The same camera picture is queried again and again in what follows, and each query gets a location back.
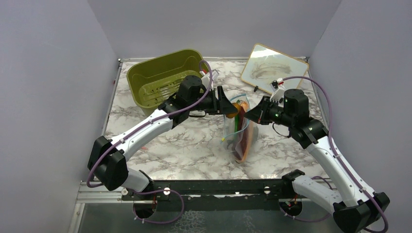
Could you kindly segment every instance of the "white wall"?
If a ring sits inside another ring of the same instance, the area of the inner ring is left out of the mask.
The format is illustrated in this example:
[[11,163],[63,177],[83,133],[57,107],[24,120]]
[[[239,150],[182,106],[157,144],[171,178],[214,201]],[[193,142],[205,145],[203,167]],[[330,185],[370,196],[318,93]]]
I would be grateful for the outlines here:
[[340,1],[88,0],[121,58],[186,48],[203,56],[249,56],[255,43],[310,56]]
[[412,227],[411,41],[412,1],[343,0],[309,61],[331,96],[339,149],[391,199],[389,232]]
[[0,232],[66,232],[117,58],[85,0],[0,3]]

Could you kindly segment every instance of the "ziplock bag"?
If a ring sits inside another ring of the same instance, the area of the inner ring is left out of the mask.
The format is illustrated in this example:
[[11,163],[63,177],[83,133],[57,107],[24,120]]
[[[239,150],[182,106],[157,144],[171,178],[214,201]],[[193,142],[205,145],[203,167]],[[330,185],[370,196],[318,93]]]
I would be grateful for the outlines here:
[[238,109],[238,113],[223,116],[222,142],[224,148],[234,155],[236,162],[242,163],[258,138],[258,128],[254,122],[244,117],[250,110],[246,94],[237,95],[230,102]]

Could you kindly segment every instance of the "marble surface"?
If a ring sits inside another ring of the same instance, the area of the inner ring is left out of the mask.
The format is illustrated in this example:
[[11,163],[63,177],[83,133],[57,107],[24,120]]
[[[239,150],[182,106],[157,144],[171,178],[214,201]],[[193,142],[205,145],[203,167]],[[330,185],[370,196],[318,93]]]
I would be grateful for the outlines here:
[[[260,90],[253,92],[252,86],[240,80],[245,62],[209,63],[212,69],[220,72],[215,86],[222,85],[228,98],[246,93],[251,107],[255,107],[263,95],[268,95]],[[126,79],[127,71],[134,64],[123,63],[105,133],[108,138],[127,131],[145,118],[133,101]],[[310,82],[302,81],[300,88],[309,97],[311,116],[322,120]],[[135,153],[127,164],[156,180],[280,178],[295,169],[309,176],[326,175],[316,160],[293,139],[279,136],[271,125],[258,127],[258,140],[242,164],[236,163],[221,144],[223,116],[189,118],[146,144],[145,149]],[[276,126],[276,130],[288,134],[286,127]]]

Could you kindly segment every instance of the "olive green bin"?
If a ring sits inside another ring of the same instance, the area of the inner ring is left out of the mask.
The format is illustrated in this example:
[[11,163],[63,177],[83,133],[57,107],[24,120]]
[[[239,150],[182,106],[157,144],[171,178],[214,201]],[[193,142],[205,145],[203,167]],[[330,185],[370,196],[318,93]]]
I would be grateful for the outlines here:
[[[126,77],[137,106],[149,116],[179,89],[186,76],[202,77],[199,73],[201,60],[203,57],[198,51],[181,50],[132,66]],[[208,71],[204,64],[202,69]]]

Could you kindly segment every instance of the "wire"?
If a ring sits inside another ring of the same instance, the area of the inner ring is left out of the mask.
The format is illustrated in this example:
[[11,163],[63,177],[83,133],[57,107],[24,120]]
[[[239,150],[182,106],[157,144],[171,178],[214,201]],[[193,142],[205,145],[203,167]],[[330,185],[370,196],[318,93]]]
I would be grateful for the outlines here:
[[143,193],[136,192],[135,190],[132,190],[132,191],[133,191],[135,194],[138,194],[138,195],[148,195],[148,194],[160,193],[160,192],[172,192],[172,193],[178,195],[179,198],[180,198],[180,201],[182,202],[182,209],[180,210],[180,213],[179,213],[175,218],[173,218],[172,220],[164,221],[164,222],[146,220],[145,218],[139,218],[139,217],[137,216],[137,214],[136,214],[136,208],[135,208],[135,206],[133,205],[133,214],[135,215],[135,220],[136,220],[136,219],[139,219],[140,221],[142,221],[142,223],[144,223],[144,222],[149,222],[149,223],[154,223],[154,224],[169,224],[169,223],[172,223],[172,222],[178,220],[178,219],[183,215],[183,212],[185,211],[185,202],[184,202],[184,200],[183,200],[182,195],[180,195],[180,193],[178,193],[178,192],[176,192],[176,191],[174,191],[174,190],[171,190],[171,189],[170,189],[170,190],[162,189],[162,190],[155,190],[155,191],[143,192]]
[[[314,176],[314,177],[312,177],[312,180],[316,180],[316,179],[321,179],[321,180],[323,180],[323,181],[329,186],[329,188],[332,189],[332,186],[329,184],[329,182],[328,182],[325,178],[320,177],[320,176]],[[307,219],[303,219],[303,218],[299,218],[299,217],[296,217],[296,216],[289,215],[288,213],[285,212],[285,210],[282,209],[282,207],[280,207],[280,211],[282,211],[282,213],[284,213],[285,216],[287,216],[287,217],[289,217],[289,218],[292,218],[293,220],[296,220],[296,221],[299,221],[299,222],[321,222],[321,221],[327,219],[328,217],[330,217],[330,214],[327,213],[327,214],[326,214],[325,216],[323,216],[322,218],[315,219],[315,220],[307,220]]]
[[[163,118],[165,118],[165,117],[173,116],[173,115],[175,115],[175,114],[178,114],[178,113],[187,111],[187,110],[193,108],[194,106],[196,106],[197,104],[199,104],[199,103],[207,96],[207,94],[209,93],[210,88],[212,87],[212,83],[213,83],[212,72],[211,72],[212,69],[210,68],[209,63],[207,63],[207,61],[205,61],[205,60],[201,60],[201,61],[199,62],[199,69],[200,69],[200,70],[202,70],[202,63],[204,63],[204,64],[207,66],[207,68],[209,69],[210,81],[209,81],[209,86],[207,87],[207,89],[206,89],[206,91],[204,92],[204,94],[202,95],[202,97],[200,97],[200,99],[198,99],[194,104],[192,104],[192,105],[190,105],[190,106],[188,106],[188,107],[186,107],[186,108],[182,108],[182,109],[177,110],[177,111],[175,111],[175,112],[171,112],[171,113],[164,114],[164,115],[162,115],[162,116],[158,116],[158,117],[154,118],[154,119],[151,120],[151,121],[147,121],[147,122],[143,123],[142,125],[140,125],[139,127],[137,127],[135,130],[131,131],[131,132],[130,132],[128,135],[126,135],[124,138],[122,138],[122,140],[124,140],[124,141],[127,140],[129,137],[131,137],[132,135],[134,135],[135,133],[139,132],[139,131],[140,131],[141,129],[143,129],[144,127],[148,126],[148,125],[151,124],[151,123],[154,123],[154,122],[157,121],[157,120],[160,120],[160,119],[163,119]],[[99,166],[100,162],[108,155],[108,153],[109,153],[110,151],[112,151],[114,148],[116,148],[116,146],[118,146],[120,143],[121,143],[121,140],[115,142],[115,143],[114,143],[111,147],[109,147],[109,149],[107,149],[107,150],[100,156],[100,158],[94,163],[93,167],[91,168],[91,170],[90,170],[90,172],[89,172],[89,175],[88,175],[87,181],[86,181],[86,184],[87,184],[87,186],[88,186],[89,188],[95,188],[95,187],[99,187],[99,186],[102,186],[102,185],[103,185],[102,183],[99,183],[99,184],[91,184],[90,181],[93,179],[93,174],[94,174],[94,172],[96,171],[97,167]]]
[[273,129],[278,135],[289,138],[288,136],[285,136],[285,135],[283,135],[283,134],[280,134],[278,131],[276,131],[276,129],[275,129],[275,123],[274,123],[274,122],[273,122],[273,124],[272,124],[272,129]]
[[[335,155],[338,155],[339,153],[336,151],[335,147],[333,146],[333,141],[332,141],[332,105],[330,103],[329,96],[326,94],[326,91],[322,88],[322,86],[320,86],[320,84],[317,81],[315,81],[313,79],[310,79],[308,77],[305,77],[305,76],[291,76],[291,77],[284,78],[283,81],[286,81],[286,80],[289,80],[289,79],[306,79],[306,80],[309,80],[309,81],[313,82],[314,84],[316,84],[319,87],[319,89],[321,89],[321,91],[323,92],[323,95],[326,98],[327,108],[329,109],[329,124],[328,124],[329,133],[327,134],[327,139],[328,139],[330,148],[332,149],[333,153]],[[358,186],[359,189],[363,189],[362,184],[358,181],[358,179],[356,179],[356,177],[353,175],[353,173],[349,170],[349,168],[346,166],[346,164],[342,160],[341,156],[337,157],[337,159],[338,159],[339,163],[341,164],[341,166],[343,167],[343,169],[347,172],[349,177],[352,179],[352,181],[356,184],[356,186]],[[388,219],[386,218],[382,208],[378,205],[378,203],[375,201],[375,199],[372,197],[372,195],[369,194],[368,191],[363,190],[362,192],[365,194],[365,196],[367,196],[369,198],[369,200],[371,200],[373,205],[376,207],[376,209],[378,210],[378,212],[382,216],[383,223],[385,224],[382,231],[373,231],[373,230],[370,230],[370,229],[367,229],[367,228],[364,228],[364,230],[367,231],[367,232],[371,232],[371,233],[385,233],[385,232],[387,232],[388,228],[389,228],[389,223],[388,223]]]

